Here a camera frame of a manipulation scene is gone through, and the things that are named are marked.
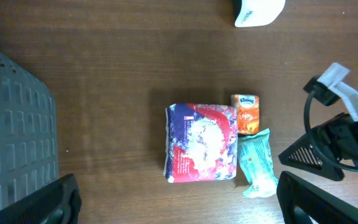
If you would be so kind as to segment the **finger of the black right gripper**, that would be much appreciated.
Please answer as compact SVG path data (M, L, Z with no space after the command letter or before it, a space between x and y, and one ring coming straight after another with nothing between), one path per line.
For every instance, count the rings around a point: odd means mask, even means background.
M325 163L315 153L307 134L295 141L278 156L281 164L301 169L333 181L341 181L344 173L341 169Z

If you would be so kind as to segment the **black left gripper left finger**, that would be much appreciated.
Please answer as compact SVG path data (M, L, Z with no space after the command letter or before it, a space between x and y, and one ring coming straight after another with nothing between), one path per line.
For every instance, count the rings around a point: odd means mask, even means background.
M74 174L67 174L0 211L0 223L77 224L82 200Z

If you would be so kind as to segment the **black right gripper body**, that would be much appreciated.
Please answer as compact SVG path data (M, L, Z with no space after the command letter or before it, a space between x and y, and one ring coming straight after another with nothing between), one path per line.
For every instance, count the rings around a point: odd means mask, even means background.
M341 113L314 127L314 148L336 167L358 170L358 122Z

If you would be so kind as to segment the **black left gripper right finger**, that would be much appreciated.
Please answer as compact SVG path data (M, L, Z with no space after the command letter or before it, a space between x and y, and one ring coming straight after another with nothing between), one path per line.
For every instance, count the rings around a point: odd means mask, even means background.
M358 208L289 171L280 174L277 197L285 223L358 223Z

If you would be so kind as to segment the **mint green wipes pack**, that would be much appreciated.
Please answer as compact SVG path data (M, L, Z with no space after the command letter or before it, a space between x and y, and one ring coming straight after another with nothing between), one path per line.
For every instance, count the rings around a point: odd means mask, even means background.
M250 184L244 198L265 198L276 194L278 180L273 172L269 128L238 139L238 162Z

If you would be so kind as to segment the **orange tissue pack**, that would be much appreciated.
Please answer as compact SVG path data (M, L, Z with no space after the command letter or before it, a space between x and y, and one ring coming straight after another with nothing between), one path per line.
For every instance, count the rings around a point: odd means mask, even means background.
M259 97L256 95L231 95L231 104L237 111L238 133L257 134L260 123Z

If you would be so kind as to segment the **red purple tissue pack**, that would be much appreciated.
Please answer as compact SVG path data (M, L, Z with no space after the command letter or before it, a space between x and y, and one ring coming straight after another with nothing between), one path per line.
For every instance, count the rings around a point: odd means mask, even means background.
M165 109L169 183L232 179L237 172L237 111L232 106L175 103Z

